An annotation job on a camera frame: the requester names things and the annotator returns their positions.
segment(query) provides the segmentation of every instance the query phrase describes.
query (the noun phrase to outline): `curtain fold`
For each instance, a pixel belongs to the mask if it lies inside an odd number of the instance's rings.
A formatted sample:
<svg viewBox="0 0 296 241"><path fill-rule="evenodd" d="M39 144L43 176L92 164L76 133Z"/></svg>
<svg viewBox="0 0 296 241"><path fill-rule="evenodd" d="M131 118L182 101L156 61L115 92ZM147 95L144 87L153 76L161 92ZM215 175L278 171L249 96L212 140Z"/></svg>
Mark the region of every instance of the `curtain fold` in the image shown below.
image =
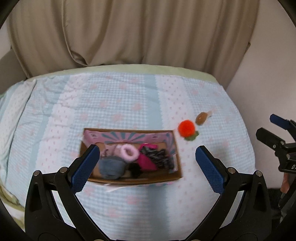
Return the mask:
<svg viewBox="0 0 296 241"><path fill-rule="evenodd" d="M21 0L9 16L27 77L102 64L212 74L226 87L244 56L259 0Z"/></svg>

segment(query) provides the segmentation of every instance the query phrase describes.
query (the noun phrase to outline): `bed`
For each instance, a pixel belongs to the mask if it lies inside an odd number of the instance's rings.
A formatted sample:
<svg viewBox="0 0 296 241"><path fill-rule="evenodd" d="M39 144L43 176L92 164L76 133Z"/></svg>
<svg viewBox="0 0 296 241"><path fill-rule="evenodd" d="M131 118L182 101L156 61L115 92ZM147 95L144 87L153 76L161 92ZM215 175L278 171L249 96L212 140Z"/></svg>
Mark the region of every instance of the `bed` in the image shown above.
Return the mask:
<svg viewBox="0 0 296 241"><path fill-rule="evenodd" d="M195 161L205 145L225 166L255 171L255 156L243 119L212 75L152 65L87 67L41 75L13 85L0 100L1 198L23 227L23 207L32 173L56 172L78 156L85 127L171 129L183 178L110 190L87 182L77 197L95 223L116 240L182 240L218 198ZM200 135L187 142L176 128L202 111L213 112ZM231 221L241 198L224 224ZM57 194L58 208L71 224Z"/></svg>

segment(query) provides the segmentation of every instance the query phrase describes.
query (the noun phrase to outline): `green leaf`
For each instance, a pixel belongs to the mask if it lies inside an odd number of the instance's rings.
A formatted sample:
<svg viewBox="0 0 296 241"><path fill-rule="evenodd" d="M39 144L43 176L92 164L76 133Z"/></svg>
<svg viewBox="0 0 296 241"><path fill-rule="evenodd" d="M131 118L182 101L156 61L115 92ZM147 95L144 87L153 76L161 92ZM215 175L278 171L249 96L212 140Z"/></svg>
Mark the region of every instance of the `green leaf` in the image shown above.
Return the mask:
<svg viewBox="0 0 296 241"><path fill-rule="evenodd" d="M192 136L189 136L189 137L185 137L184 139L186 141L194 141L195 138L199 135L200 133L198 131L196 131Z"/></svg>

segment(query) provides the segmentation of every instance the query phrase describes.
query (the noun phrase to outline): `bolt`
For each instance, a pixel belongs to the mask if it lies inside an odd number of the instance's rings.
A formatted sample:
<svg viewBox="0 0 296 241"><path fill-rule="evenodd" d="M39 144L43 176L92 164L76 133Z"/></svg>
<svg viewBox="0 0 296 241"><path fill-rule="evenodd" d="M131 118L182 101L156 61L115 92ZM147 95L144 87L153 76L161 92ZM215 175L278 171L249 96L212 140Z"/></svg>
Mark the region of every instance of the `bolt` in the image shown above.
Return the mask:
<svg viewBox="0 0 296 241"><path fill-rule="evenodd" d="M59 172L61 173L65 173L68 170L68 168L66 167L61 167L61 169L59 170Z"/></svg>
<svg viewBox="0 0 296 241"><path fill-rule="evenodd" d="M34 176L38 176L39 174L40 174L40 171L39 171L39 170L36 170L36 171L34 171L34 173L33 173Z"/></svg>
<svg viewBox="0 0 296 241"><path fill-rule="evenodd" d="M261 177L262 176L262 172L256 171L256 175L259 176L259 177Z"/></svg>
<svg viewBox="0 0 296 241"><path fill-rule="evenodd" d="M231 174L234 174L234 173L235 173L235 169L234 169L233 167L228 168L228 171L229 171Z"/></svg>

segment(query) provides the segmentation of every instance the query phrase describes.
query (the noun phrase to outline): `box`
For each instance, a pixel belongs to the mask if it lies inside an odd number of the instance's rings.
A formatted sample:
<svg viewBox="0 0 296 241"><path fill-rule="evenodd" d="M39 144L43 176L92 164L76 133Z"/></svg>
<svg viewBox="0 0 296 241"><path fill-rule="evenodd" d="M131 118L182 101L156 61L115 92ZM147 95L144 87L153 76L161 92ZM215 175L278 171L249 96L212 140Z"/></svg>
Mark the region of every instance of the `box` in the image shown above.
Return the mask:
<svg viewBox="0 0 296 241"><path fill-rule="evenodd" d="M136 147L139 147L142 143L157 144L159 149L164 148L167 150L167 154L174 162L174 170L159 169L154 172L145 172L141 174L139 178L133 179L123 176L118 180L103 179L97 174L98 172L93 171L88 179L89 181L98 183L139 185L169 182L182 177L177 144L172 130L140 131L85 128L80 148L80 155L82 155L91 144L96 144L100 148L100 151L102 151L104 148L104 143L129 143Z"/></svg>

